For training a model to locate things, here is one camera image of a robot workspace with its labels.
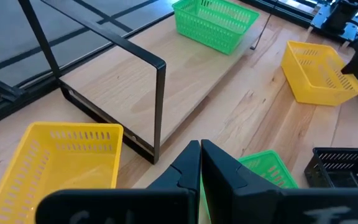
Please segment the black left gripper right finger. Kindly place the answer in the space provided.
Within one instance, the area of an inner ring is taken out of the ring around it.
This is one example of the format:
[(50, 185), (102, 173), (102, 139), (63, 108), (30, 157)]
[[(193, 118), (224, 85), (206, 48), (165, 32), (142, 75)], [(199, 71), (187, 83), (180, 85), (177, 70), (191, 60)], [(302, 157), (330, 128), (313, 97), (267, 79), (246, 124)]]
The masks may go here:
[(283, 189), (207, 139), (201, 160), (212, 224), (358, 224), (358, 189)]

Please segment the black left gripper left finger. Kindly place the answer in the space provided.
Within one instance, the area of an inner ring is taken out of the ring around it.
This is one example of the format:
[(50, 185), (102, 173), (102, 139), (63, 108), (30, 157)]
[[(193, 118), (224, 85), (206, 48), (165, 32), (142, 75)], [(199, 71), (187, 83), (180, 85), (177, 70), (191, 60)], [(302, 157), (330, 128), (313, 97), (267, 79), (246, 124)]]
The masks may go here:
[(145, 189), (66, 189), (46, 196), (36, 224), (198, 224), (201, 147), (192, 140)]

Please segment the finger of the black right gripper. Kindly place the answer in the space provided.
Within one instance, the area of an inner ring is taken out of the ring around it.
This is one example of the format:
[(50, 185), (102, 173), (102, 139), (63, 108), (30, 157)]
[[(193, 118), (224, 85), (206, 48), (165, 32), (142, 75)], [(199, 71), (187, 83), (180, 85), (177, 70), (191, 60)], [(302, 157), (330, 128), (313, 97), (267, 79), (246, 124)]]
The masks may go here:
[(346, 64), (342, 69), (341, 73), (344, 75), (355, 74), (358, 72), (358, 61), (351, 60), (348, 64)]

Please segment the green plastic slotted basket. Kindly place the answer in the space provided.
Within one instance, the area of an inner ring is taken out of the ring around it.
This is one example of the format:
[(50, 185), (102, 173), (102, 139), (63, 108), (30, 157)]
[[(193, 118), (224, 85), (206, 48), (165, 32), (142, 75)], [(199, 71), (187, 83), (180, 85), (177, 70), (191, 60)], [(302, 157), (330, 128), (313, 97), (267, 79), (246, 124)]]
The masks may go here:
[(177, 32), (230, 55), (259, 13), (227, 0), (179, 0), (172, 5)]
[(201, 157), (211, 224), (271, 224), (279, 191), (298, 187), (273, 150), (235, 159), (218, 147), (204, 146)]

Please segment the yellow plastic slotted basket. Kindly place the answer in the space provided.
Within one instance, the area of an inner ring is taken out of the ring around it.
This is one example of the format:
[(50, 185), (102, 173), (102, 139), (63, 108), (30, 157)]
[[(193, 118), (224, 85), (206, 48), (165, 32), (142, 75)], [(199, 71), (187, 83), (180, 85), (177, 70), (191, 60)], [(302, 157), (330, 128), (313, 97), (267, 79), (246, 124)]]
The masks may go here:
[(358, 79), (345, 75), (338, 53), (328, 45), (289, 40), (281, 67), (297, 102), (337, 106), (358, 96)]
[(123, 127), (34, 122), (0, 181), (0, 224), (34, 224), (40, 201), (61, 189), (116, 187)]

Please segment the black plastic slotted basket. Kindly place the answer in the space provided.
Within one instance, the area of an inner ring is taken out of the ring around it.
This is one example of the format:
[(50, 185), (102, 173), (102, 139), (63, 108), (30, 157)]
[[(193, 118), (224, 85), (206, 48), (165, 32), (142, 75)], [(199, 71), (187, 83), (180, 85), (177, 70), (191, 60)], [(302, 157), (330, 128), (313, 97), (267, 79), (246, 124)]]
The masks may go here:
[(315, 147), (304, 175), (310, 187), (358, 188), (358, 148)]

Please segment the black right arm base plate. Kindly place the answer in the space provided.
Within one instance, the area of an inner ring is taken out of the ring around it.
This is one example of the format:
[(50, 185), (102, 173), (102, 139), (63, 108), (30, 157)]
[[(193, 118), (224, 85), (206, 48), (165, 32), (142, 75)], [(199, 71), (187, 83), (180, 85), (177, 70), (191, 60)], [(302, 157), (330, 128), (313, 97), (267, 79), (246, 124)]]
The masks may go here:
[(353, 42), (358, 30), (358, 0), (326, 0), (310, 27), (343, 42)]

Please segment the wooden shelf with black frame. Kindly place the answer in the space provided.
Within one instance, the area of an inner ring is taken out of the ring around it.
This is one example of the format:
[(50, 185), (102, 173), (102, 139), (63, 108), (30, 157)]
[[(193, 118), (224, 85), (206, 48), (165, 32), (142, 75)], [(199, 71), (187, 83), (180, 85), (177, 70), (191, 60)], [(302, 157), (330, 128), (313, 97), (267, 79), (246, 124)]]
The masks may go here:
[(30, 0), (18, 0), (64, 97), (101, 123), (124, 128), (125, 143), (156, 163), (164, 142), (221, 81), (262, 31), (262, 13), (227, 55), (177, 32), (174, 11), (127, 37), (75, 11), (74, 0), (42, 0), (112, 48), (70, 72), (58, 66)]

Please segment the black aluminium table frame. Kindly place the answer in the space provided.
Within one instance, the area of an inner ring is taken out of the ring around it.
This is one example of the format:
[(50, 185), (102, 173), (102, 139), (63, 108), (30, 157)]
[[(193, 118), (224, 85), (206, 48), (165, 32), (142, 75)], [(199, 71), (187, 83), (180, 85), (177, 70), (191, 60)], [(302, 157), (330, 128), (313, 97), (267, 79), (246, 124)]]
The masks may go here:
[[(310, 25), (311, 21), (317, 15), (317, 8), (319, 7), (319, 4), (314, 3), (312, 0), (239, 1), (254, 6), (257, 9), (271, 12), (274, 16), (281, 17), (282, 19), (299, 26)], [(30, 51), (15, 56), (12, 59), (5, 60), (0, 63), (0, 70), (40, 53), (41, 51), (41, 47), (36, 47)], [(58, 82), (55, 76), (56, 74), (49, 68), (22, 80), (14, 86), (3, 84), (2, 90), (13, 90), (14, 92), (8, 95), (9, 97), (13, 97), (12, 100), (7, 100), (0, 94), (0, 120), (57, 89)]]

